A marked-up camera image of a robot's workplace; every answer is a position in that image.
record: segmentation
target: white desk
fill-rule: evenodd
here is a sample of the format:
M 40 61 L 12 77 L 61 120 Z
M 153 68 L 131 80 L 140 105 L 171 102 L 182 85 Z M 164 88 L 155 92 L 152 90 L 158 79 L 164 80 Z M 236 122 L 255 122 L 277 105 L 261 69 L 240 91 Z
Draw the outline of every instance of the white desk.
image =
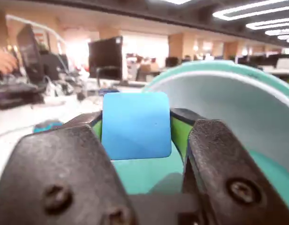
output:
M 122 92 L 141 91 L 135 88 L 119 89 Z M 25 105 L 0 111 L 0 176 L 14 146 L 21 137 L 33 132 L 34 125 L 51 119 L 67 122 L 82 113 L 100 111 L 103 106 L 102 104 L 94 105 L 91 97 L 79 103 L 75 95 L 55 97 L 53 101 L 56 103 L 64 101 L 65 104 L 60 106 L 35 105 L 33 108 L 30 105 Z

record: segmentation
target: wooden pillar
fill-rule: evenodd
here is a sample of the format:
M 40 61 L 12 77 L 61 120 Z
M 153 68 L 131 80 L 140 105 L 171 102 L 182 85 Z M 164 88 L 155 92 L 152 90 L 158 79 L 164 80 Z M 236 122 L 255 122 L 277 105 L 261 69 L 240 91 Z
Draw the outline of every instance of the wooden pillar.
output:
M 195 35 L 193 33 L 178 33 L 168 36 L 169 56 L 183 59 L 185 55 L 193 57 Z
M 8 29 L 5 12 L 0 11 L 0 48 L 8 45 Z
M 229 60 L 230 57 L 242 56 L 244 43 L 241 41 L 224 43 L 224 59 Z

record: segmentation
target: black monitor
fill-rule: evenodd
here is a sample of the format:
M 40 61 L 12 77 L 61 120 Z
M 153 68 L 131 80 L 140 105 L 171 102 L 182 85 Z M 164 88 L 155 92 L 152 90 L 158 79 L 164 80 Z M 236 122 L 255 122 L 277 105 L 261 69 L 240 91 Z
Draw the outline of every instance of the black monitor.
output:
M 44 71 L 38 44 L 32 26 L 27 24 L 17 35 L 17 43 L 23 60 L 23 66 L 31 83 L 43 81 Z
M 169 67 L 169 68 L 171 68 L 171 67 L 176 67 L 176 66 L 178 66 L 179 65 L 179 59 L 177 58 L 177 57 L 167 57 L 166 59 L 165 59 L 165 67 Z
M 88 44 L 91 78 L 122 80 L 122 41 L 118 36 Z

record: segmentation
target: person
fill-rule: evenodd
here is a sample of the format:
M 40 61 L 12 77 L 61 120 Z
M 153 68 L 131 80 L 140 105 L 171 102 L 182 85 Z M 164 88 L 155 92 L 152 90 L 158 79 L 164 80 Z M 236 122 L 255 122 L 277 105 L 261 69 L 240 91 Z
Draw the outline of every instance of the person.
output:
M 16 58 L 7 52 L 0 51 L 0 72 L 6 75 L 10 74 L 16 68 L 17 68 Z

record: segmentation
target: blue square block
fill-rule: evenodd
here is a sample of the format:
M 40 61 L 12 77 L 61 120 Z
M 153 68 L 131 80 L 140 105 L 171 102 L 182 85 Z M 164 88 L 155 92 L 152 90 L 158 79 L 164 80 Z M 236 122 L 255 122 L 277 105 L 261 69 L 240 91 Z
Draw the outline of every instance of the blue square block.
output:
M 111 160 L 168 157 L 171 128 L 166 94 L 106 94 L 102 144 Z

